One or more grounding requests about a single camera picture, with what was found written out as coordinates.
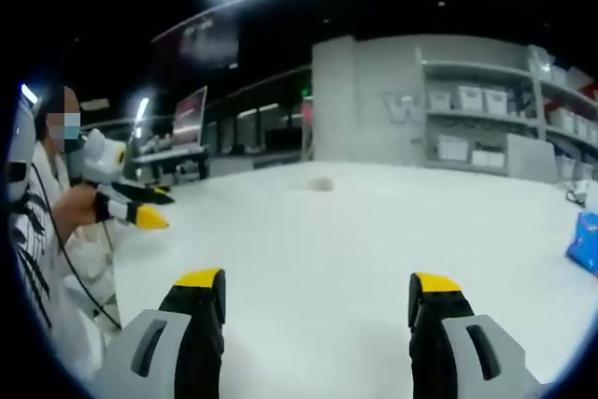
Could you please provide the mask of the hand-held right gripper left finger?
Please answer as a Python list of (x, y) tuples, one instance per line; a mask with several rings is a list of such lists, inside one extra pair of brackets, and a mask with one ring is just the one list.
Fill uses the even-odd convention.
[(142, 311), (110, 342), (103, 396), (218, 398), (225, 316), (225, 271), (184, 275), (158, 308)]

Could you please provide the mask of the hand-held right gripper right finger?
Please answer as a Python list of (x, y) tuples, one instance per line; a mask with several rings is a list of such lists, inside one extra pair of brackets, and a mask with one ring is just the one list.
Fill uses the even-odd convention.
[(409, 281), (409, 356), (415, 398), (540, 398), (523, 347), (474, 313), (453, 280), (415, 272)]

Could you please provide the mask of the person's left hand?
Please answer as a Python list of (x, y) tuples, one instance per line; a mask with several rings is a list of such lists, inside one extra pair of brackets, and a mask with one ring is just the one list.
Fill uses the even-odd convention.
[(67, 190), (52, 206), (56, 234), (63, 243), (80, 227), (96, 222), (94, 208), (97, 190), (87, 184)]

